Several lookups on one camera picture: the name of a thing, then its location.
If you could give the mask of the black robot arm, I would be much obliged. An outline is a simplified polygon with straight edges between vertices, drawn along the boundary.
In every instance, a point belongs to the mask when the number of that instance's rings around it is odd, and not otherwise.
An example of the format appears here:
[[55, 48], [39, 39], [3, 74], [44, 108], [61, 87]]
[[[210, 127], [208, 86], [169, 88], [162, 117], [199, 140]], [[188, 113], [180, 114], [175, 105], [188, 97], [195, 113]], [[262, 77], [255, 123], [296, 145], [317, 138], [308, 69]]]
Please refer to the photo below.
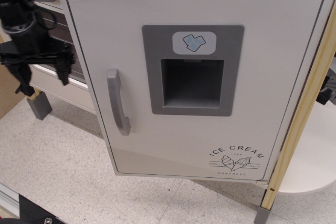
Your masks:
[[75, 63], [72, 46], [49, 35], [35, 0], [1, 0], [1, 26], [11, 41], [1, 44], [1, 64], [19, 81], [17, 92], [30, 97], [32, 72], [29, 65], [52, 64], [63, 85], [69, 83]]

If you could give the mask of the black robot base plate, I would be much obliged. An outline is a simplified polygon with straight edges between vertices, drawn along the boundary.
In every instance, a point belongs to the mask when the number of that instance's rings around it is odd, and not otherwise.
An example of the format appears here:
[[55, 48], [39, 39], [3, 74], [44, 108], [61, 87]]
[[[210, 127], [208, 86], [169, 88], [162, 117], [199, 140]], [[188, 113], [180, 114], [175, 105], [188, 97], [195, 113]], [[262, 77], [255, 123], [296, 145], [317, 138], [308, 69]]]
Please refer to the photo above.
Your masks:
[[19, 213], [19, 218], [1, 217], [1, 223], [66, 223], [22, 195], [19, 195]]

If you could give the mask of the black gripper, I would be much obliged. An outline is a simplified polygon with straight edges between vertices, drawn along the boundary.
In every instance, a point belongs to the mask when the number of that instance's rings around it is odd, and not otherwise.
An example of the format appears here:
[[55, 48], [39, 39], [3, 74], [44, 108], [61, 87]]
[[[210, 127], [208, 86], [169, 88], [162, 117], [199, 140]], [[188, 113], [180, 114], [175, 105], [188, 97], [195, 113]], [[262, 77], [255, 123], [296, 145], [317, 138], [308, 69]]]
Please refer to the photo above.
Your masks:
[[34, 94], [34, 88], [29, 85], [32, 72], [28, 65], [54, 65], [63, 85], [69, 83], [70, 68], [75, 63], [74, 54], [70, 43], [49, 34], [57, 27], [57, 22], [30, 22], [14, 26], [2, 22], [1, 28], [11, 41], [1, 44], [1, 63], [7, 65], [10, 73], [20, 82], [16, 94]]

